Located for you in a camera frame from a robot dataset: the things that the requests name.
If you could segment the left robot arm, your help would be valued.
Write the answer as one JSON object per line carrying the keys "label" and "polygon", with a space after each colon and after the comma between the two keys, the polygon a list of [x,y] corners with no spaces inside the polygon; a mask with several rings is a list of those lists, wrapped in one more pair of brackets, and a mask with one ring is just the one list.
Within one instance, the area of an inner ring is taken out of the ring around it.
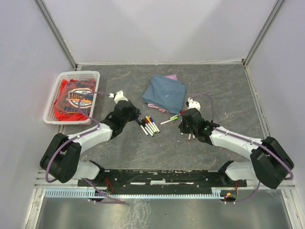
{"label": "left robot arm", "polygon": [[80,161],[82,153],[122,133],[128,122],[139,117],[140,110],[130,101],[119,101],[105,119],[86,131],[73,135],[56,134],[40,161],[48,183],[66,183],[71,179],[88,179],[94,186],[105,181],[103,168],[92,161]]}

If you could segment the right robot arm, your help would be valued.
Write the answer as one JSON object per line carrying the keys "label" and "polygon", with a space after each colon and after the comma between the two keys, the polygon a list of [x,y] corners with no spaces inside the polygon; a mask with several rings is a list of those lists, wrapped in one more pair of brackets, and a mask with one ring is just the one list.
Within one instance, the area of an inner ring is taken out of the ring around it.
{"label": "right robot arm", "polygon": [[224,166],[224,171],[218,174],[222,186],[230,186],[237,180],[258,180],[266,187],[276,189],[282,181],[294,178],[292,160],[273,137],[259,139],[234,133],[204,120],[195,108],[183,113],[178,127],[181,133],[194,135],[202,143],[226,148],[247,159]]}

